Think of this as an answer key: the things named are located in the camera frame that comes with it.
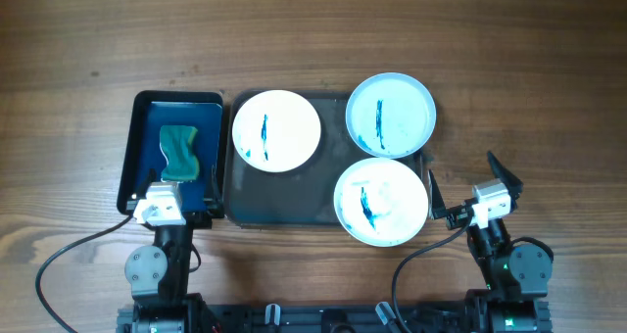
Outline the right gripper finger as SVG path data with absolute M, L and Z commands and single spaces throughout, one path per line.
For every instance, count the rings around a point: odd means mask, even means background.
M 432 219 L 447 216 L 447 208 L 444 199 L 431 169 L 428 170 L 430 214 Z
M 509 195 L 519 196 L 523 192 L 523 182 L 503 166 L 491 151 L 487 152 L 487 159 L 492 173 L 505 185 Z

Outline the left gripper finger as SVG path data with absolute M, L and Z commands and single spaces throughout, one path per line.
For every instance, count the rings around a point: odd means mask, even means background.
M 146 193 L 151 184 L 156 180 L 156 172 L 150 168 L 147 176 L 139 183 L 134 192 L 134 199 L 141 200 L 146 198 Z
M 208 184 L 204 194 L 204 203 L 208 210 L 220 208 L 220 191 L 217 184 L 217 167 L 212 166 L 208 178 Z

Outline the green yellow sponge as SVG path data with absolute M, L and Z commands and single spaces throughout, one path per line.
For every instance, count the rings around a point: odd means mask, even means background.
M 166 159 L 162 181 L 192 182 L 200 175 L 200 163 L 193 145 L 198 129 L 187 125 L 163 125 L 160 149 Z

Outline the white plate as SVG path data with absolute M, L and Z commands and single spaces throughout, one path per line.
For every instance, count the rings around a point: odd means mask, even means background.
M 407 74 L 384 72 L 357 86 L 345 118 L 349 135 L 363 151 L 400 159 L 427 143 L 437 113 L 432 95 L 421 82 Z
M 245 101 L 231 128 L 235 151 L 251 167 L 284 172 L 304 164 L 321 139 L 312 103 L 287 90 L 268 90 Z
M 349 166 L 336 183 L 333 206 L 346 231 L 373 247 L 408 242 L 422 229 L 428 214 L 422 180 L 408 166 L 384 158 Z

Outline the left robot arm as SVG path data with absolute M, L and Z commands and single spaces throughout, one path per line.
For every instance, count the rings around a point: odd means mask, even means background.
M 121 309 L 120 333 L 211 332 L 222 330 L 216 316 L 199 294 L 187 292 L 195 228 L 210 228 L 214 216 L 223 216 L 223 205 L 214 171 L 203 181 L 204 209 L 188 212 L 176 181 L 162 181 L 151 168 L 126 201 L 125 212 L 155 232 L 151 246 L 129 255 L 124 274 L 131 286 L 134 305 Z

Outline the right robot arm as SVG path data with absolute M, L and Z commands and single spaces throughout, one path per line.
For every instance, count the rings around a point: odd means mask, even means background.
M 470 254 L 484 278 L 484 289 L 469 290 L 463 300 L 432 302 L 413 318 L 423 332 L 529 332 L 553 330 L 548 282 L 555 254 L 532 237 L 513 239 L 504 218 L 517 209 L 523 182 L 491 152 L 494 178 L 472 187 L 472 197 L 446 207 L 432 172 L 428 173 L 430 215 L 450 230 L 462 229 Z

